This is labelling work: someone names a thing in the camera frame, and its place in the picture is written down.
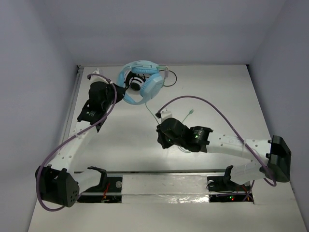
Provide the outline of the light blue headphones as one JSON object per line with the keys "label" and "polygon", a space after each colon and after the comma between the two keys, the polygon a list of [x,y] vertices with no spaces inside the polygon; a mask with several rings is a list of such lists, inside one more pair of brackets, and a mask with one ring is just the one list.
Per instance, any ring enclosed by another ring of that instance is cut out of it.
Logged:
{"label": "light blue headphones", "polygon": [[147,60],[137,60],[122,67],[117,85],[139,92],[142,97],[140,101],[135,101],[127,93],[124,96],[124,101],[132,105],[141,105],[159,93],[168,74],[168,66],[161,66]]}

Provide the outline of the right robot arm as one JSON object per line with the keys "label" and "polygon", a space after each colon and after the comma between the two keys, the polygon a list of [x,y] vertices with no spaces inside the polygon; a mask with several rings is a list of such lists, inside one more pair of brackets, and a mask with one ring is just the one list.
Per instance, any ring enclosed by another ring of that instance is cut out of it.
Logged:
{"label": "right robot arm", "polygon": [[190,152],[220,153],[249,160],[240,166],[228,165],[219,182],[229,190],[257,179],[268,178],[276,183],[290,181],[292,152],[280,136],[274,135],[270,140],[244,140],[207,127],[188,128],[172,117],[163,120],[156,132],[163,149],[176,145]]}

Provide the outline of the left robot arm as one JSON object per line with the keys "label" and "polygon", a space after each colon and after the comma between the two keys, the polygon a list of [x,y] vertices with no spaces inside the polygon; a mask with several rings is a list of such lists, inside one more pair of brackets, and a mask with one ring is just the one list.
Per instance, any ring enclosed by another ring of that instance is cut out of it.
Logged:
{"label": "left robot arm", "polygon": [[87,190],[106,188],[105,169],[89,166],[85,171],[76,173],[75,167],[86,146],[98,134],[125,92],[124,87],[112,81],[95,81],[90,85],[89,98],[77,117],[73,133],[36,170],[36,194],[44,210],[56,212],[72,207]]}

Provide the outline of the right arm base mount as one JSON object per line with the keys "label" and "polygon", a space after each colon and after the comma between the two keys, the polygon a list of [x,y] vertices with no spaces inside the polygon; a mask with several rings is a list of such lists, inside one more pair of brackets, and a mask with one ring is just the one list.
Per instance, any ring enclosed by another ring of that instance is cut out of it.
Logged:
{"label": "right arm base mount", "polygon": [[239,185],[223,182],[223,176],[208,176],[206,189],[209,191],[210,203],[254,202],[250,182]]}

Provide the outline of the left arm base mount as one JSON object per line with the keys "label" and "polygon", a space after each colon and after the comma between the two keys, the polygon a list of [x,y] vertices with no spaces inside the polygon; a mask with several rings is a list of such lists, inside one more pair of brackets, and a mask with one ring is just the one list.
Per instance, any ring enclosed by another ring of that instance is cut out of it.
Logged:
{"label": "left arm base mount", "polygon": [[91,187],[81,194],[78,203],[121,203],[122,176],[108,176],[102,186]]}

